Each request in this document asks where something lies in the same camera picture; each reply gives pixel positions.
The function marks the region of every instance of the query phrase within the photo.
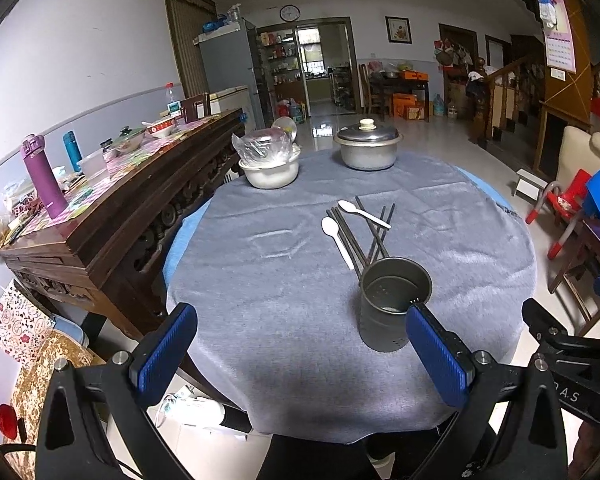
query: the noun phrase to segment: clock face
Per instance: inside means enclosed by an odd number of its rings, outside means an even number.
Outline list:
[[[300,17],[300,9],[295,5],[285,5],[280,9],[280,18],[286,22],[294,22]]]

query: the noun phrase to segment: red chair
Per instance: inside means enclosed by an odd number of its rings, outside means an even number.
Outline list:
[[[578,173],[576,173],[576,176],[564,193],[561,192],[562,186],[557,180],[550,182],[538,198],[533,211],[525,219],[527,224],[531,224],[542,209],[544,200],[548,200],[554,207],[556,222],[559,222],[560,218],[567,222],[567,228],[562,233],[562,236],[551,246],[551,249],[547,253],[547,257],[550,260],[553,260],[558,255],[562,246],[575,229],[576,224],[584,216],[582,202],[587,195],[586,184],[590,178],[591,175],[589,173],[584,170],[578,170]]]

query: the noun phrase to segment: gray tablecloth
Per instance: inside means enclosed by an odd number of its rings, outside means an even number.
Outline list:
[[[378,353],[360,340],[357,279],[322,232],[325,209],[355,195],[375,214],[397,203],[388,251],[422,264],[431,311],[498,360],[513,356],[536,286],[526,226],[428,156],[401,151],[371,173],[346,168],[338,152],[300,163],[283,189],[240,178],[216,192],[168,290],[170,310],[186,301],[198,311],[189,354],[264,433],[348,443],[430,429],[451,412],[410,344]],[[368,250],[365,221],[346,219]]]

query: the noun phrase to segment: framed picture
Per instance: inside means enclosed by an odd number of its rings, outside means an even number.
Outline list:
[[[385,16],[384,18],[389,43],[411,43],[411,28],[408,18],[396,18],[395,16]]]

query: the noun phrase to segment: red flower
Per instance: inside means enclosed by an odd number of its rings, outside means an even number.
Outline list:
[[[18,436],[18,417],[16,410],[8,404],[0,405],[0,431],[2,434],[15,440]]]

